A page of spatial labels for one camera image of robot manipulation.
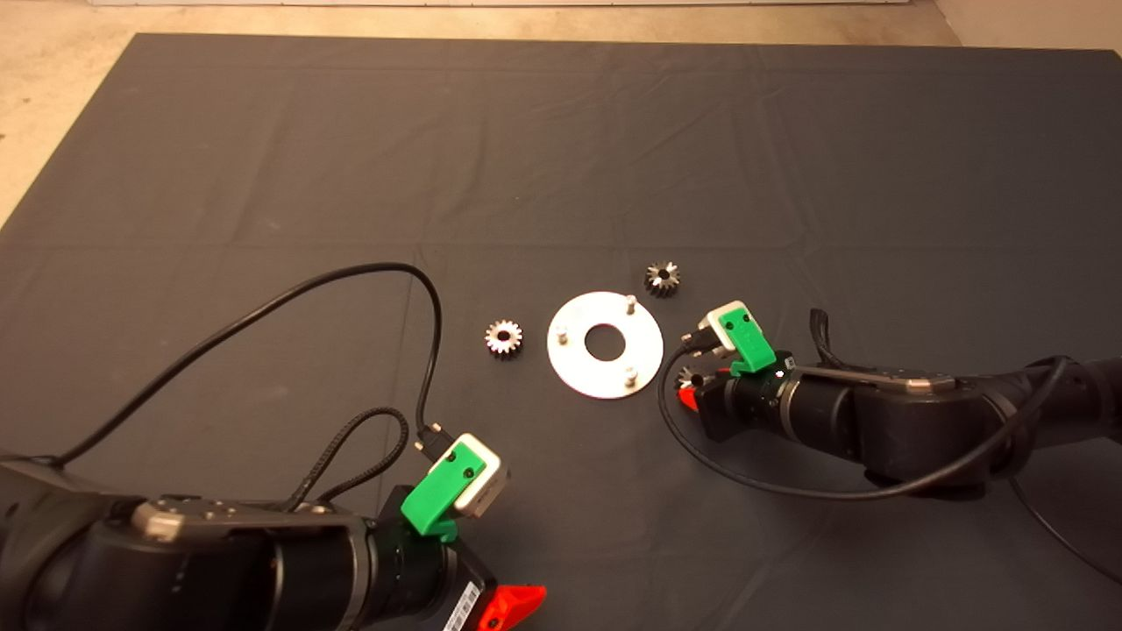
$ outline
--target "barcode sticker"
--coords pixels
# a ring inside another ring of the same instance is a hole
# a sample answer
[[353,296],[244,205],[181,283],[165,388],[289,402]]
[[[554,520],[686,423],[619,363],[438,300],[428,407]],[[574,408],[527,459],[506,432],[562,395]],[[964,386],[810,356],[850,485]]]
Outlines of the barcode sticker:
[[460,602],[452,610],[452,616],[448,619],[448,624],[444,625],[444,631],[460,631],[463,629],[468,616],[471,615],[471,610],[476,606],[476,601],[479,600],[479,587],[469,580],[468,586],[463,588],[463,594],[460,595]]

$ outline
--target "green mount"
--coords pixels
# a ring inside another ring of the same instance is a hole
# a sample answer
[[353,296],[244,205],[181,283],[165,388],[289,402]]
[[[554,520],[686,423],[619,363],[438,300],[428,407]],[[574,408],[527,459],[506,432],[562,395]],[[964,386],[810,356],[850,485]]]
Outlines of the green mount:
[[448,510],[463,490],[487,467],[482,458],[465,445],[456,445],[448,457],[424,476],[402,502],[402,514],[424,537],[456,541],[459,529]]
[[734,309],[718,318],[718,321],[741,354],[741,360],[733,362],[729,366],[734,377],[758,373],[775,363],[775,351],[764,338],[760,324],[746,310]]

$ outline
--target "metal gear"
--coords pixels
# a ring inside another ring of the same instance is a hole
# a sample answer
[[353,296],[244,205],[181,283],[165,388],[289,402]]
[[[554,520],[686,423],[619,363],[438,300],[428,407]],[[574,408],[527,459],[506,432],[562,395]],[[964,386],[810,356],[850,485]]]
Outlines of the metal gear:
[[522,350],[522,327],[511,320],[497,320],[484,335],[487,350],[499,359],[509,359]]
[[643,286],[655,298],[670,298],[681,283],[681,272],[673,260],[647,265],[646,274],[643,276]]
[[710,378],[695,372],[689,366],[682,366],[682,369],[678,372],[678,390],[705,385],[709,383]]

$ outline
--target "concrete floor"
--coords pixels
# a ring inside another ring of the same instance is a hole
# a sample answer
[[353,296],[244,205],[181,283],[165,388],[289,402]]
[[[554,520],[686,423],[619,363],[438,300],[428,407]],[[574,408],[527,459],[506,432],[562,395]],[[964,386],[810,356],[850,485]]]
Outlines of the concrete floor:
[[[967,45],[1032,45],[1052,33],[1056,18],[1084,4],[1094,33],[1114,44],[1122,25],[1116,0],[1037,0],[1051,13],[1021,16],[976,9],[975,0],[939,0]],[[1118,17],[1118,20],[1107,20]],[[657,8],[309,8],[100,7],[83,0],[0,0],[0,223],[7,220],[105,72],[134,34],[243,33],[361,37],[578,39],[615,42],[725,42],[776,44],[899,44],[958,46],[956,31],[934,0],[893,6],[657,7]],[[1116,40],[1122,46],[1122,35]]]

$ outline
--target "metal plate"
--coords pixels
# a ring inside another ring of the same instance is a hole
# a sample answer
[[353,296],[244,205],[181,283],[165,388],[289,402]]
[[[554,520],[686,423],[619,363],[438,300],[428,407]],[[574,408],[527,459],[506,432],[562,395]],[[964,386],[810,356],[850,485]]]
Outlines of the metal plate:
[[[624,351],[610,362],[597,359],[585,346],[594,327],[614,327]],[[546,348],[561,381],[595,399],[622,399],[651,383],[662,365],[662,330],[635,296],[591,292],[564,303],[550,322]]]

